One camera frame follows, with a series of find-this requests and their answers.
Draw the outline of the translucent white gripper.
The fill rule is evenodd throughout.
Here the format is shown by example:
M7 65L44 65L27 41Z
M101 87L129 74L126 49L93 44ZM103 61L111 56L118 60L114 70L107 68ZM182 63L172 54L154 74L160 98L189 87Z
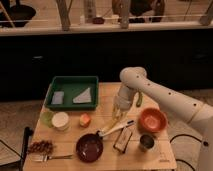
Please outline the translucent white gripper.
M121 85L114 97L112 118L122 120L132 107L136 91Z

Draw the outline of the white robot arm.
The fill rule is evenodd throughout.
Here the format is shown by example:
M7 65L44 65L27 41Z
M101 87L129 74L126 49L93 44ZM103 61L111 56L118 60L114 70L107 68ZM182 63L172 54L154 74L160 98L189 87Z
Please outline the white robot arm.
M122 118L142 92L158 103L165 113L179 117L202 135L196 171L213 171L213 106L152 82L142 67L120 72L120 89L114 98L113 115Z

